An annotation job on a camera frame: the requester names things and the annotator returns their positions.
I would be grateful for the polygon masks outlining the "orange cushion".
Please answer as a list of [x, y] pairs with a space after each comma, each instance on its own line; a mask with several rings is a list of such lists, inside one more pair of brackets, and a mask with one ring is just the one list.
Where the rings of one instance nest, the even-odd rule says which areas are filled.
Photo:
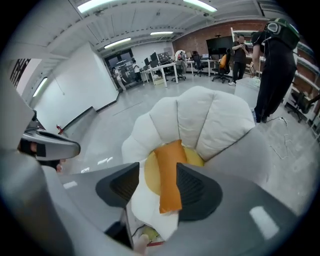
[[185, 164], [187, 157], [180, 139], [158, 147], [155, 151], [160, 175], [159, 213], [178, 212], [182, 209], [177, 186], [177, 164]]

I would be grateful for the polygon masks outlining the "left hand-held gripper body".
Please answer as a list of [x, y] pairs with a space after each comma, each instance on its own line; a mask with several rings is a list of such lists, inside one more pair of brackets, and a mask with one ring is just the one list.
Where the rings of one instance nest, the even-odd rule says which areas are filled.
[[10, 80], [0, 76], [0, 156], [12, 152], [32, 157], [37, 155], [37, 143], [23, 139], [23, 133], [34, 114]]

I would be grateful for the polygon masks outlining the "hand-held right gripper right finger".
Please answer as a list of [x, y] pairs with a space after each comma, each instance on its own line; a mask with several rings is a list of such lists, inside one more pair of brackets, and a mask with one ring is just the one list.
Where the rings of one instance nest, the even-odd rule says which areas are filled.
[[271, 256], [297, 216], [245, 178], [177, 165], [182, 209], [161, 256]]

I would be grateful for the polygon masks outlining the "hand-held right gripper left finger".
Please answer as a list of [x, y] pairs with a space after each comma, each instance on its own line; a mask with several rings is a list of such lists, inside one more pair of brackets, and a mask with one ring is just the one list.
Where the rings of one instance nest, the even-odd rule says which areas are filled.
[[72, 202], [99, 230], [120, 221], [139, 184], [140, 164], [59, 176]]

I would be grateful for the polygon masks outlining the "black office chair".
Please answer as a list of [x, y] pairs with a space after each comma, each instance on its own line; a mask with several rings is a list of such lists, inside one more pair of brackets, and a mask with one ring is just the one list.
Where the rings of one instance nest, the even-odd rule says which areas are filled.
[[293, 98], [292, 103], [286, 103], [285, 108], [289, 108], [287, 113], [296, 114], [298, 123], [301, 123], [304, 116], [307, 115], [311, 110], [316, 106], [316, 102], [320, 100], [320, 93], [313, 97], [312, 99], [307, 99], [306, 95], [303, 92], [292, 92], [291, 97]]
[[218, 67], [213, 69], [214, 71], [217, 71], [217, 73], [212, 77], [212, 81], [221, 80], [222, 83], [224, 83], [225, 81], [229, 83], [231, 81], [232, 76], [229, 76], [230, 59], [231, 52], [228, 49], [227, 52], [218, 61]]
[[177, 79], [185, 81], [186, 77], [183, 76], [183, 74], [185, 74], [187, 70], [185, 61], [182, 59], [178, 59], [175, 66], [177, 71]]
[[201, 63], [200, 55], [198, 53], [193, 54], [192, 59], [194, 62], [194, 68], [196, 69], [196, 73], [194, 73], [193, 75], [194, 76], [197, 75], [197, 76], [201, 77], [203, 74], [203, 66]]

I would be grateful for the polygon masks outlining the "large black wall screen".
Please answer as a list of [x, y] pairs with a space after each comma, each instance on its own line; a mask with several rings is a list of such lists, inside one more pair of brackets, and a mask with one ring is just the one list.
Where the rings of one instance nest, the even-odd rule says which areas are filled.
[[209, 55], [224, 55], [233, 46], [232, 36], [217, 37], [206, 40]]

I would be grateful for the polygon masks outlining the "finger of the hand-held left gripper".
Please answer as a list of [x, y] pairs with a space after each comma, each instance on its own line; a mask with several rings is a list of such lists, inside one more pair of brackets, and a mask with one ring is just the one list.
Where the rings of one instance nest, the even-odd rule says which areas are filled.
[[41, 161], [71, 159], [81, 152], [78, 142], [46, 131], [37, 130], [34, 141], [40, 147], [36, 151], [36, 158]]

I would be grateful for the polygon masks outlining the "white flower-shaped floor chair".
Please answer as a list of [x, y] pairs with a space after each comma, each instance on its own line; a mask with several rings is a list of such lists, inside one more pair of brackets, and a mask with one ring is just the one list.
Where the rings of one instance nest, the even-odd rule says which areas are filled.
[[138, 185], [131, 198], [133, 215], [168, 240], [178, 228], [178, 212], [160, 213], [158, 147], [180, 141], [211, 171], [236, 175], [258, 185], [270, 176], [270, 149], [242, 98], [195, 86], [180, 96], [160, 99], [139, 116], [122, 144], [125, 163], [138, 162]]

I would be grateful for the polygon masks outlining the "black desk monitor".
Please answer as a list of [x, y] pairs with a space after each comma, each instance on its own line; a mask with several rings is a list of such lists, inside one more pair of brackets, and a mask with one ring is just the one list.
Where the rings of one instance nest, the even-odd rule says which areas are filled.
[[158, 55], [156, 52], [152, 53], [150, 57], [144, 59], [145, 66], [155, 68], [159, 65]]

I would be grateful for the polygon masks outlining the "green and black backpack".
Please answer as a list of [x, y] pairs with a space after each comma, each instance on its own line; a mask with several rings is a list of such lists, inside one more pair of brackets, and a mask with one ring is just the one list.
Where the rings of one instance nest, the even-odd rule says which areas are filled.
[[291, 50], [294, 50], [297, 47], [301, 38], [298, 30], [284, 18], [269, 20], [266, 23], [264, 30], [270, 34], [271, 39], [278, 39]]

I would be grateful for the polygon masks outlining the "white desk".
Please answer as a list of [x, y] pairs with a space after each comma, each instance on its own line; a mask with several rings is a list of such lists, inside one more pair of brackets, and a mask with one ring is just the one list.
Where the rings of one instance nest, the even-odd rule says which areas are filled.
[[159, 65], [159, 66], [156, 66], [156, 67], [153, 67], [153, 68], [149, 68], [147, 70], [141, 71], [140, 73], [141, 73], [141, 75], [145, 76], [145, 79], [146, 79], [147, 82], [149, 82], [149, 78], [147, 76], [147, 73], [151, 73], [152, 81], [155, 82], [155, 79], [153, 77], [153, 71], [160, 70], [161, 74], [162, 74], [162, 79], [163, 79], [164, 86], [167, 88], [168, 84], [167, 84], [167, 78], [166, 78], [166, 75], [165, 75], [165, 72], [164, 72], [164, 68], [169, 68], [169, 67], [173, 67], [174, 76], [175, 76], [174, 77], [175, 83], [178, 84], [179, 80], [178, 80], [177, 64], [175, 62], [172, 62], [172, 63], [169, 63], [169, 64], [165, 64], [165, 65]]

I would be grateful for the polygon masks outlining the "white shelf rack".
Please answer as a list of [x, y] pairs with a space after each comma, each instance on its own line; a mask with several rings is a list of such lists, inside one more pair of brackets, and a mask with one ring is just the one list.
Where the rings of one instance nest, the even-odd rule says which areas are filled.
[[[291, 86], [288, 102], [297, 107], [295, 96], [304, 94], [303, 100], [308, 102], [320, 95], [320, 69], [314, 51], [303, 42], [296, 48], [297, 71]], [[320, 99], [310, 104], [308, 110], [299, 110], [298, 122], [305, 121], [317, 140], [320, 140]]]

